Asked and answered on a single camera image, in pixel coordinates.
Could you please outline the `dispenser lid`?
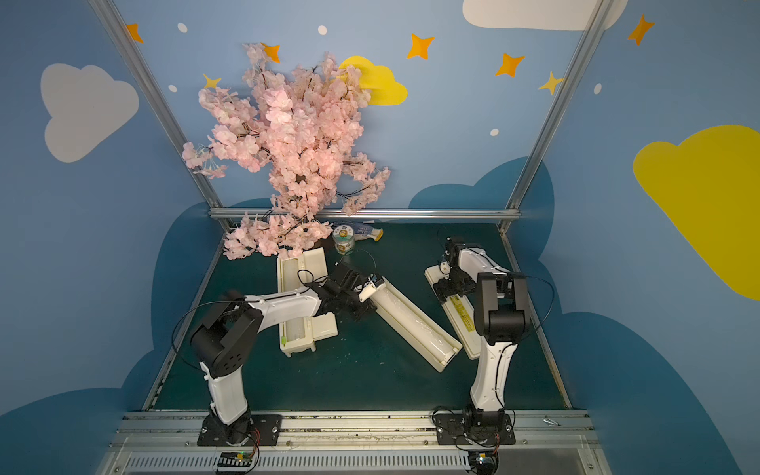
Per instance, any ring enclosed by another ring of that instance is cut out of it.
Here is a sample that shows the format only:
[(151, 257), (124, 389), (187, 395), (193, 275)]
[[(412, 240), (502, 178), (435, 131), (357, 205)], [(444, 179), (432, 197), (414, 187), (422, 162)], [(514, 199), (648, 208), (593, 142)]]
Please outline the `dispenser lid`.
[(435, 297), (441, 303), (449, 322), (452, 324), (459, 342), (471, 360), (477, 360), (481, 354), (480, 336), (477, 334), (473, 318), (473, 307), (466, 296), (456, 293), (443, 300), (443, 291), (447, 290), (448, 275), (437, 266), (428, 267), (425, 277)]
[(328, 309), (328, 296), (323, 288), (328, 277), (328, 267), (325, 251), (318, 247), (305, 251), (298, 258), (296, 276), (298, 282), (320, 299), (315, 314), (310, 318), (310, 332), (307, 335), (313, 342), (320, 342), (338, 335), (336, 314)]

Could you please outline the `plastic wrap roll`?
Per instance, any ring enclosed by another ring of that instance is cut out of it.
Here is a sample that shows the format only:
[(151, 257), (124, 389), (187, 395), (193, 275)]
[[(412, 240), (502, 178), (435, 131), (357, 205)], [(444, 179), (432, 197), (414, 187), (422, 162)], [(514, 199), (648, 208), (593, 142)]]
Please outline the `plastic wrap roll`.
[(438, 361), (454, 356), (454, 348), (388, 289), (377, 297), (377, 301)]
[(283, 327), (283, 344), (300, 344), (307, 336), (306, 332), (306, 319), (299, 318), (287, 321)]

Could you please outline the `white wrap dispenser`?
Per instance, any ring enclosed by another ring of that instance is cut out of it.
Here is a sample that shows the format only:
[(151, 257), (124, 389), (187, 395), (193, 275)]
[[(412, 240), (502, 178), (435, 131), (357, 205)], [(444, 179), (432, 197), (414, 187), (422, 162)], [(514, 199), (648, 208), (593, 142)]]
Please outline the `white wrap dispenser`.
[(371, 277), (359, 293), (377, 314), (437, 372), (443, 372), (462, 350), (462, 344), (387, 279)]

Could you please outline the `dispenser base tray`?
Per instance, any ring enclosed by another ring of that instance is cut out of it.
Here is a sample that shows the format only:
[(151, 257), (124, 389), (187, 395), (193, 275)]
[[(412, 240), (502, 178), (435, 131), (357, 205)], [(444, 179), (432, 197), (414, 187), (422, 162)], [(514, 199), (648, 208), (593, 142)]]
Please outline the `dispenser base tray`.
[[(308, 265), (305, 255), (291, 259), (278, 259), (277, 261), (277, 288), (279, 292), (296, 290), (302, 286), (299, 272), (307, 270)], [(291, 357), (305, 350), (316, 350), (313, 336), (312, 317), (290, 320), (279, 326), (280, 349)]]

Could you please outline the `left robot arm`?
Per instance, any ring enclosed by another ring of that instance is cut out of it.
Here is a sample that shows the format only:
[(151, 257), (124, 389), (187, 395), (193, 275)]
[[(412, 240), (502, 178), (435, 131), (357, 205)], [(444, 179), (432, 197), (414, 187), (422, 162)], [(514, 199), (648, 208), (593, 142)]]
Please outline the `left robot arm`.
[(346, 264), (325, 277), (313, 277), (291, 291), (243, 295), (237, 290), (207, 302), (209, 311), (190, 334), (190, 348), (211, 397), (200, 429), (200, 447), (275, 447), (283, 417), (255, 415), (243, 387), (243, 366), (258, 335), (300, 318), (347, 312), (356, 319), (376, 310), (370, 301), (373, 284), (383, 279)]

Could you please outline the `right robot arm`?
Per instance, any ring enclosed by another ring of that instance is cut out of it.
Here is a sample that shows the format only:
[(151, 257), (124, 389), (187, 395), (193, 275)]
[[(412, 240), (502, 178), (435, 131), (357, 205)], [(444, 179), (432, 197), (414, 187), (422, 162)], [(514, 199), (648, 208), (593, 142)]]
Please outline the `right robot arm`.
[(512, 356), (542, 324), (530, 322), (530, 275), (494, 261), (483, 247), (450, 237), (445, 244), (448, 271), (433, 285), (439, 302), (466, 297), (480, 338), (481, 352), (471, 402), (460, 413), (437, 409), (431, 421), (440, 445), (498, 448), (516, 442), (517, 412), (505, 403)]

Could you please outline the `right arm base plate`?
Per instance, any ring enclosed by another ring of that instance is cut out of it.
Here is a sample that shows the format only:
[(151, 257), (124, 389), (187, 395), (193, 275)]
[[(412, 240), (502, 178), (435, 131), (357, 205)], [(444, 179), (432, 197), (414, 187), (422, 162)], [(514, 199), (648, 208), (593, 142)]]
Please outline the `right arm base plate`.
[(476, 412), (474, 415), (439, 413), (433, 415), (431, 421), (439, 445), (495, 448), (516, 443), (512, 420), (503, 411)]

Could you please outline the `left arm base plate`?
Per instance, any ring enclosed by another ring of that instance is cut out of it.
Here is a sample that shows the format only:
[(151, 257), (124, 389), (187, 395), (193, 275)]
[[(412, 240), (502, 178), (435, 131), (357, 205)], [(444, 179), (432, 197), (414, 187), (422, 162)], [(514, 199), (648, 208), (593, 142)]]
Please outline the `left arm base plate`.
[(215, 414), (203, 421), (198, 447), (275, 447), (283, 422), (281, 415), (243, 415), (226, 425)]

